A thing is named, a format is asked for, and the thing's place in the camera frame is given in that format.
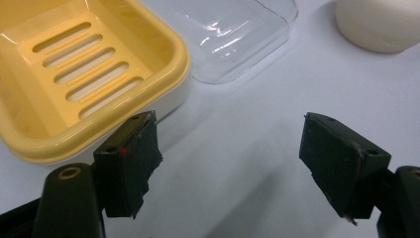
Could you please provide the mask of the yellow soap dish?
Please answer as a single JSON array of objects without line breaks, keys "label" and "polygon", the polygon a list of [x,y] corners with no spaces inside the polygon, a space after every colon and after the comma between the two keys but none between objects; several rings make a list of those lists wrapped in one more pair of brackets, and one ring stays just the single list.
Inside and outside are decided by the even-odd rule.
[{"label": "yellow soap dish", "polygon": [[0,140],[30,163],[69,159],[137,112],[170,112],[189,69],[138,0],[0,0]]}]

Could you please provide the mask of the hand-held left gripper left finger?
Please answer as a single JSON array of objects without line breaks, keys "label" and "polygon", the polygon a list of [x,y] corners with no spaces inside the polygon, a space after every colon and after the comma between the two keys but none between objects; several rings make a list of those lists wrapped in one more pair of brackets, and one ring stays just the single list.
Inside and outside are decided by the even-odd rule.
[{"label": "hand-held left gripper left finger", "polygon": [[135,218],[162,162],[154,111],[127,119],[93,153],[101,200],[108,217]]}]

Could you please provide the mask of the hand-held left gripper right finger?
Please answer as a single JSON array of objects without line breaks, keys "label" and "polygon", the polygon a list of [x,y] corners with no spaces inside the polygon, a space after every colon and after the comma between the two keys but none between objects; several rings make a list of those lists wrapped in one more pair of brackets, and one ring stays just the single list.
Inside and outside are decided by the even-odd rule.
[{"label": "hand-held left gripper right finger", "polygon": [[387,171],[391,155],[340,121],[305,115],[299,159],[337,214],[368,219],[374,202],[374,180]]}]

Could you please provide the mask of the clear plastic soap dish lid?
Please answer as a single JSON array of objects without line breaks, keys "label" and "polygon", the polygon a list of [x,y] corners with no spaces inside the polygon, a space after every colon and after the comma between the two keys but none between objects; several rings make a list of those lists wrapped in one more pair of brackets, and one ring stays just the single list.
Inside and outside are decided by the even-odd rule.
[{"label": "clear plastic soap dish lid", "polygon": [[290,38],[296,0],[140,0],[175,30],[191,57],[191,75],[231,82]]}]

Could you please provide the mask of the white soap bar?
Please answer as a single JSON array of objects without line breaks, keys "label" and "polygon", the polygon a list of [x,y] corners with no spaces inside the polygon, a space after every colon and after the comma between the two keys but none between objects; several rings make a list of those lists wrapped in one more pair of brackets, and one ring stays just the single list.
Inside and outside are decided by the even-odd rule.
[{"label": "white soap bar", "polygon": [[336,23],[365,50],[400,53],[420,44],[420,0],[337,0]]}]

